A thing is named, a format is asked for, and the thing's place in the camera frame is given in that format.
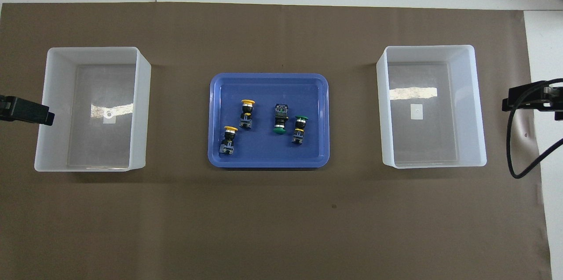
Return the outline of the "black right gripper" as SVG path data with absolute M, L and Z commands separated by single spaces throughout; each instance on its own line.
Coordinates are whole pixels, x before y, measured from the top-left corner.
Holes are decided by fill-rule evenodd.
M 563 120 L 563 80 L 544 80 L 509 88 L 508 97 L 502 100 L 503 112 L 513 108 L 539 109 L 554 112 L 554 120 Z

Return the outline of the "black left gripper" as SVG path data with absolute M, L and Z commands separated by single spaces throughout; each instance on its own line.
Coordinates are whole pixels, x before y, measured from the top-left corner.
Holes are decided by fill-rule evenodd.
M 6 96 L 0 95 L 0 120 L 52 126 L 54 119 L 55 114 L 46 105 L 14 96 L 8 96 L 7 100 Z

